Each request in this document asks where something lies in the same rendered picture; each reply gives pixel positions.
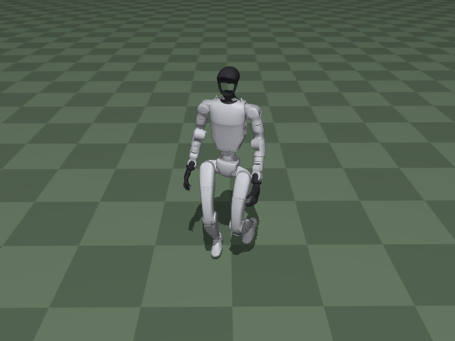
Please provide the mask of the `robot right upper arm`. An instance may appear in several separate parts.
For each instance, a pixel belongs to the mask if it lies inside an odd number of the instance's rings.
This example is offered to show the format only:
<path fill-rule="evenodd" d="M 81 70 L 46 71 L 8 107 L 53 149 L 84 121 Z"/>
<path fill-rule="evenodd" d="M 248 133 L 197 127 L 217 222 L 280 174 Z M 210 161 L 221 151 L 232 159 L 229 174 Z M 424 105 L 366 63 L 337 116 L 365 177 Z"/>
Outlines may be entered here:
<path fill-rule="evenodd" d="M 213 99 L 205 99 L 199 104 L 197 108 L 196 133 L 194 137 L 196 140 L 202 141 L 205 138 L 206 131 L 204 128 L 208 120 L 209 108 L 212 101 Z"/>

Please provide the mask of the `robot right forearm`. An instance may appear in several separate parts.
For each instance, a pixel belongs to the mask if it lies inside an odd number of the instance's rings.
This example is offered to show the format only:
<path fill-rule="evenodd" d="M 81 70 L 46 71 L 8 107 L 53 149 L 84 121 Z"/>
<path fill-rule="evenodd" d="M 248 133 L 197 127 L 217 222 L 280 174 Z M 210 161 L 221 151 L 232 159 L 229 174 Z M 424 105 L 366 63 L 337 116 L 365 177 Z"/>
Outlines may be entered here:
<path fill-rule="evenodd" d="M 192 135 L 192 139 L 191 139 L 191 149 L 190 149 L 190 153 L 189 153 L 189 158 L 190 159 L 188 160 L 188 164 L 189 164 L 190 161 L 194 161 L 195 162 L 194 167 L 196 167 L 197 164 L 198 164 L 198 158 L 199 158 L 199 154 L 200 154 L 200 147 L 202 146 L 202 142 L 201 141 L 194 139 L 195 133 L 196 133 L 196 129 L 194 129 L 194 131 L 193 131 L 193 135 Z"/>

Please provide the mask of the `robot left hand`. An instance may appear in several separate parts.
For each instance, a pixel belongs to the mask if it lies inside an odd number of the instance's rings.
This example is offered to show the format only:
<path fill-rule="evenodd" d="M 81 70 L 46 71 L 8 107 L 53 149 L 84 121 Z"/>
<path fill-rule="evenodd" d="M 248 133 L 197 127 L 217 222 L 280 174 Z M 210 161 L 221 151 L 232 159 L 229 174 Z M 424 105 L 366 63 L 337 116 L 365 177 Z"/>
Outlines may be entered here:
<path fill-rule="evenodd" d="M 253 183 L 252 191 L 246 197 L 246 199 L 248 199 L 250 196 L 252 196 L 251 200 L 248 203 L 245 204 L 247 207 L 255 205 L 257 203 L 257 201 L 258 201 L 259 191 L 260 191 L 259 185 L 262 184 L 262 182 L 258 181 L 258 174 L 257 173 L 253 173 L 252 174 L 252 183 Z"/>

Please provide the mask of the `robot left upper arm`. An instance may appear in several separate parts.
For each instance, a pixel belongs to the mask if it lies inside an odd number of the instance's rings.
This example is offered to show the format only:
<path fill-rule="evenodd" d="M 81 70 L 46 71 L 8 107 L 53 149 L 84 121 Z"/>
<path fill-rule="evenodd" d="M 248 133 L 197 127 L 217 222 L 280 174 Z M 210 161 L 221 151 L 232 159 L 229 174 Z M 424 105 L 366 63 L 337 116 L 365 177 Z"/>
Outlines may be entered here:
<path fill-rule="evenodd" d="M 251 141 L 251 148 L 259 150 L 259 141 L 264 139 L 264 127 L 262 123 L 262 110 L 255 104 L 245 104 L 245 113 L 248 119 L 251 119 L 252 132 L 255 136 Z"/>

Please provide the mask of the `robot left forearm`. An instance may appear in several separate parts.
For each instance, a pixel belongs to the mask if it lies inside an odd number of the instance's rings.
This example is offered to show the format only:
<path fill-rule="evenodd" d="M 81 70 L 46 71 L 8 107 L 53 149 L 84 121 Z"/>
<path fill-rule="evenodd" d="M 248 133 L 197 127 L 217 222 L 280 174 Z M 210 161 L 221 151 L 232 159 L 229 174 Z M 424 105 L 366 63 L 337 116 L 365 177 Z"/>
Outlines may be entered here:
<path fill-rule="evenodd" d="M 255 151 L 253 153 L 254 159 L 253 159 L 253 165 L 252 165 L 252 174 L 257 173 L 258 174 L 258 181 L 260 182 L 262 180 L 262 171 L 263 171 L 263 165 L 264 165 L 264 157 L 266 153 L 266 146 L 265 146 L 265 141 L 264 139 L 261 139 L 259 141 L 259 151 Z M 252 178 L 252 175 L 251 175 Z"/>

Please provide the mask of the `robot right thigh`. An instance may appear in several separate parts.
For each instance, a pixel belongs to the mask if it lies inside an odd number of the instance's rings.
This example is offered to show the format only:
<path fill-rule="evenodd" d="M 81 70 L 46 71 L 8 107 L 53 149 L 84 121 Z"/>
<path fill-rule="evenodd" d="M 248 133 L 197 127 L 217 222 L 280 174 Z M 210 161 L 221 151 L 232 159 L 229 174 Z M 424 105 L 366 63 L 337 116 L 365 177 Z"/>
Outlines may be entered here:
<path fill-rule="evenodd" d="M 214 210 L 216 161 L 204 161 L 199 170 L 200 198 L 206 225 L 217 224 L 218 219 L 218 213 Z"/>

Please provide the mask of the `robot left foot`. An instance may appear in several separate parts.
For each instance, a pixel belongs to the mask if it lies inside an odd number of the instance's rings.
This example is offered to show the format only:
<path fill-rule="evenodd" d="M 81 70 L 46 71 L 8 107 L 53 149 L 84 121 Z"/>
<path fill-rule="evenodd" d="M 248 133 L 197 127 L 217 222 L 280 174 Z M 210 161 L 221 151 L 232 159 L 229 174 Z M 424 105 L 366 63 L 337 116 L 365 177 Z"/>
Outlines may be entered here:
<path fill-rule="evenodd" d="M 249 232 L 245 233 L 245 234 L 242 236 L 242 242 L 245 243 L 245 244 L 249 244 L 249 243 L 252 241 L 252 239 L 253 239 L 253 237 L 254 237 L 254 235 L 255 235 L 256 226 L 257 226 L 257 224 L 258 224 L 258 221 L 257 221 L 257 219 L 256 219 L 255 217 L 251 217 L 251 218 L 250 218 L 250 221 L 253 221 L 253 222 L 255 222 L 255 223 L 254 223 L 254 227 L 252 227 L 252 228 L 249 230 Z"/>

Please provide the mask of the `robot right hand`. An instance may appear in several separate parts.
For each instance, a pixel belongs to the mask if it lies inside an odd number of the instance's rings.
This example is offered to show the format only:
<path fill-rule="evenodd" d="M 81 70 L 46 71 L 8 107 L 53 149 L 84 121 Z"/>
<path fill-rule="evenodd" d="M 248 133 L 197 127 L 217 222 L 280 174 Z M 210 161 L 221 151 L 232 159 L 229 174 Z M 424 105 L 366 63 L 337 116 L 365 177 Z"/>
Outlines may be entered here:
<path fill-rule="evenodd" d="M 194 165 L 195 165 L 195 162 L 194 161 L 190 161 L 189 164 L 186 166 L 187 169 L 186 169 L 186 172 L 185 172 L 185 175 L 184 175 L 184 183 L 183 183 L 183 186 L 186 190 L 189 191 L 189 189 L 191 189 L 191 185 L 189 185 L 188 183 L 188 178 L 191 174 L 191 171 L 193 171 L 195 168 L 194 168 Z M 190 187 L 189 187 L 190 186 Z"/>

